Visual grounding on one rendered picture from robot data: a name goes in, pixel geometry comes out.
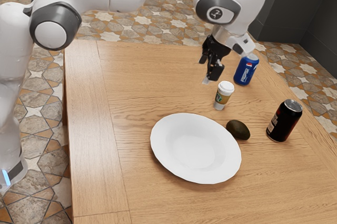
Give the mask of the white paper coffee cup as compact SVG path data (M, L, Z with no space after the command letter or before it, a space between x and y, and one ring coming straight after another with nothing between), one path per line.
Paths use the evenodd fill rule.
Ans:
M234 92L234 85L231 82L221 81L217 87L213 107L216 110L224 109L225 105L229 101L233 92Z

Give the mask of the dark green avocado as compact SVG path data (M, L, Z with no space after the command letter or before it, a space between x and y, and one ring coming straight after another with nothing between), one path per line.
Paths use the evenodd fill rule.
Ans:
M248 140L251 136L248 127L239 120L230 120L226 124L226 129L234 138Z

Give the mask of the black soda can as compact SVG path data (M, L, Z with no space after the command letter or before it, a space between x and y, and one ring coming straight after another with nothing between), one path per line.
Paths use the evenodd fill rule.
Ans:
M267 136L277 142L286 141L302 116L302 111L303 107L297 101L283 101L266 128Z

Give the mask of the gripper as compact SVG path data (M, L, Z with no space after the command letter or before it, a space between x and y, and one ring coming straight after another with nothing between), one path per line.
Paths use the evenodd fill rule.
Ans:
M221 59L228 55L231 49L225 45L219 43L213 35L209 35L203 45L202 45L202 55L199 59L199 64L205 64L207 57L211 54L217 57L210 56L207 63L207 73L205 78L202 80L202 84L209 84L211 81L218 81L219 77L222 75L225 66L221 63Z

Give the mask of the white plate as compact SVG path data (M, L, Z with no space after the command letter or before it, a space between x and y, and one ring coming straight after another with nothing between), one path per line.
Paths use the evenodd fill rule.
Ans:
M172 174L197 184L218 184L241 166L241 150L219 123L201 115L171 114L152 128L151 148Z

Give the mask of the blue soda can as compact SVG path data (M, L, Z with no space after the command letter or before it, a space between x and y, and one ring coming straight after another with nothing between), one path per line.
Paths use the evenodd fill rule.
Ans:
M253 53L242 57L233 77L234 82L239 85L248 85L258 64L259 58Z

